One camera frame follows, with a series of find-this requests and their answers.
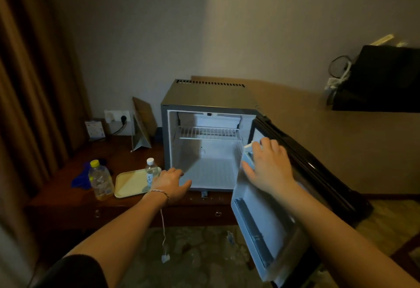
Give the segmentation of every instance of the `refrigerator shelf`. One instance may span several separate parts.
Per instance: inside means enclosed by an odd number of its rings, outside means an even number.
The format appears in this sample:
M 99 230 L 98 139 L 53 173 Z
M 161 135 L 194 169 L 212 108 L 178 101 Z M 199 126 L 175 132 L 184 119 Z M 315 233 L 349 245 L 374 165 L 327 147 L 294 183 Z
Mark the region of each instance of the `refrigerator shelf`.
M 192 140 L 242 141 L 239 129 L 204 126 L 178 126 L 176 137 Z

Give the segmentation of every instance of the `plastic bottle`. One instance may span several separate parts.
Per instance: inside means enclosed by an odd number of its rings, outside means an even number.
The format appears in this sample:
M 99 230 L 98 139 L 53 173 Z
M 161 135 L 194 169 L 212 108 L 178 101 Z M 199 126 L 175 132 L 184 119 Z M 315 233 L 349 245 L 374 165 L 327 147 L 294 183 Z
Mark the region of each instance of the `plastic bottle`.
M 144 188 L 143 191 L 149 191 L 152 187 L 152 181 L 155 177 L 159 175 L 159 168 L 155 164 L 155 159 L 150 157 L 147 159 L 146 165 L 146 176 L 147 176 L 147 186 Z
M 106 200 L 114 195 L 114 184 L 108 169 L 99 165 L 98 160 L 90 163 L 89 181 L 98 200 Z

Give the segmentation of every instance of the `mini fridge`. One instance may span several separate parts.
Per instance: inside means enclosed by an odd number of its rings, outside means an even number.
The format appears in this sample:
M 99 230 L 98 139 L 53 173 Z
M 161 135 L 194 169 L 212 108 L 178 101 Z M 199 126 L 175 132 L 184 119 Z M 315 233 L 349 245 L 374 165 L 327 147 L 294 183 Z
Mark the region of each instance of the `mini fridge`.
M 161 104 L 165 168 L 180 168 L 192 190 L 232 192 L 231 206 L 255 267 L 274 287 L 301 287 L 320 265 L 303 228 L 270 195 L 255 188 L 241 167 L 248 147 L 276 139 L 295 180 L 351 226 L 373 208 L 310 152 L 263 114 L 244 84 L 176 79 Z

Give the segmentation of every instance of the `bracelet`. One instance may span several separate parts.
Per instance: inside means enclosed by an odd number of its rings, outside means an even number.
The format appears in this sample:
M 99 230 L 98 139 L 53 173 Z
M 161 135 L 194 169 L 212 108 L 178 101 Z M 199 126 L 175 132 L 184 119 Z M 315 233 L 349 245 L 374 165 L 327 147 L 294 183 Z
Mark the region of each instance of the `bracelet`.
M 169 202 L 169 195 L 164 190 L 157 190 L 157 189 L 154 188 L 153 190 L 150 190 L 149 192 L 160 192 L 160 193 L 163 193 L 163 194 L 166 195 L 166 204 Z

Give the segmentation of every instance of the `beige tray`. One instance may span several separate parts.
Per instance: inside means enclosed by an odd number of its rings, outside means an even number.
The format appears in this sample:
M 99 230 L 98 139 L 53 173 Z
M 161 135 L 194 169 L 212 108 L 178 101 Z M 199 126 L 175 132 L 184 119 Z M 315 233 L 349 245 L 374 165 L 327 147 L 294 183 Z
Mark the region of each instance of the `beige tray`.
M 143 189 L 147 186 L 146 170 L 138 169 L 118 174 L 115 179 L 115 197 L 123 198 L 133 195 L 147 193 Z

